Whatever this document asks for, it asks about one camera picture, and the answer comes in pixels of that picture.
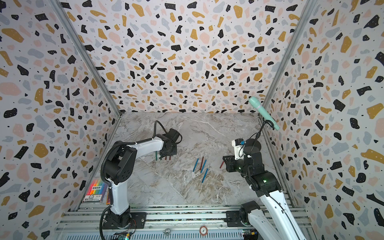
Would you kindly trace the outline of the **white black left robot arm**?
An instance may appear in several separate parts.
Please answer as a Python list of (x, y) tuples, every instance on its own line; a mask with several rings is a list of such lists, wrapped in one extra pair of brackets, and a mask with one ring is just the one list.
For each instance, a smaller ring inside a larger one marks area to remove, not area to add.
[(177, 154), (177, 145), (183, 140), (175, 129), (138, 142), (117, 141), (108, 151), (101, 165), (101, 178), (108, 185), (110, 208), (106, 219), (118, 228), (127, 226), (131, 220), (128, 200), (128, 179), (131, 177), (137, 158), (157, 152), (160, 158)]

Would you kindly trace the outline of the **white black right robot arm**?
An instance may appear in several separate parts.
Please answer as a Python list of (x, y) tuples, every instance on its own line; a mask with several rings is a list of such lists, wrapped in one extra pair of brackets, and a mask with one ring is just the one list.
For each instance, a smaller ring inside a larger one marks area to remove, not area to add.
[(305, 240), (288, 207), (281, 185), (273, 173), (265, 170), (260, 142), (255, 139), (236, 139), (232, 141), (232, 146), (234, 154), (223, 157), (226, 171), (241, 174), (274, 222), (271, 224), (256, 201), (250, 201), (240, 207), (241, 223), (254, 227), (264, 240)]

